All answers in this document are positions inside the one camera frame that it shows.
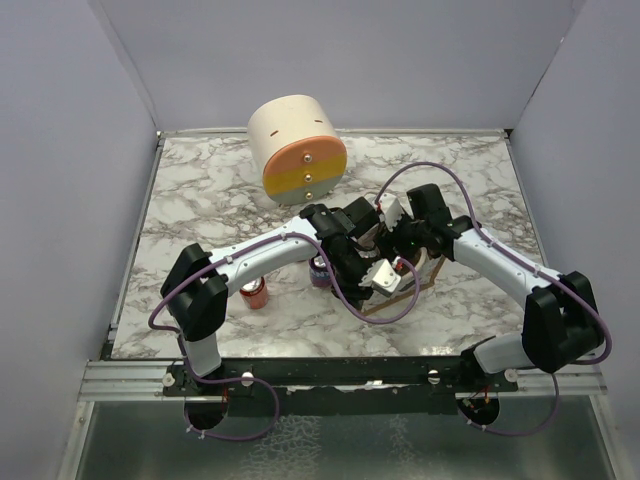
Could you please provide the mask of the purple Fanta can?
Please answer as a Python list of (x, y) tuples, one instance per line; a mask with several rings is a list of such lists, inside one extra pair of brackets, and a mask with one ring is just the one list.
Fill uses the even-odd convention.
[(332, 282), (324, 259), (316, 256), (308, 264), (311, 284), (316, 288), (329, 288)]

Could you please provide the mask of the burlap canvas tote bag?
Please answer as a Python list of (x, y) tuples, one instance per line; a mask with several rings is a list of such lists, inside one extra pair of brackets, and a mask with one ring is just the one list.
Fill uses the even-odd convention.
[[(362, 252), (375, 252), (377, 254), (377, 229), (380, 224), (370, 228), (360, 237), (352, 237), (356, 248)], [(420, 290), (424, 291), (432, 287), (442, 269), (445, 258), (429, 259), (427, 252), (422, 248), (412, 260), (409, 260), (419, 274)], [(396, 292), (391, 297), (385, 297), (373, 290), (373, 295), (366, 300), (362, 308), (356, 308), (364, 315), (372, 315), (383, 310), (401, 300), (408, 299), (414, 294), (415, 279), (406, 266), (397, 267), (396, 271), (402, 276), (401, 283)]]

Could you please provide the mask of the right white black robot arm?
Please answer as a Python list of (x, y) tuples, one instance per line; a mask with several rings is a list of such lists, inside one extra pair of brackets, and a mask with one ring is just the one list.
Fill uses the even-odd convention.
[(390, 194), (374, 201), (391, 246), (424, 248), (434, 257), (464, 265), (524, 311), (521, 333), (492, 337), (468, 349), (473, 358), (459, 367), (467, 389), (481, 391), (496, 373), (507, 369), (554, 373), (603, 343), (603, 330), (594, 317), (593, 291), (584, 275), (539, 267), (486, 230), (475, 228), (469, 216), (453, 217), (435, 184), (416, 187), (407, 197), (409, 211)]

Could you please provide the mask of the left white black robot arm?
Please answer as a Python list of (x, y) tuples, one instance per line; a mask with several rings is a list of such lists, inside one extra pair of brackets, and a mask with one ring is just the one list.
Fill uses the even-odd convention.
[(228, 298), (286, 265), (322, 257), (337, 283), (336, 291), (350, 307), (373, 292), (393, 294), (400, 278), (392, 261), (379, 255), (365, 258), (356, 244), (379, 223), (379, 213), (365, 198), (337, 209), (312, 204), (253, 240), (212, 253), (199, 244), (184, 248), (160, 293), (162, 306), (177, 323), (180, 349), (190, 364), (189, 386), (206, 395), (220, 385), (217, 332), (226, 320)]

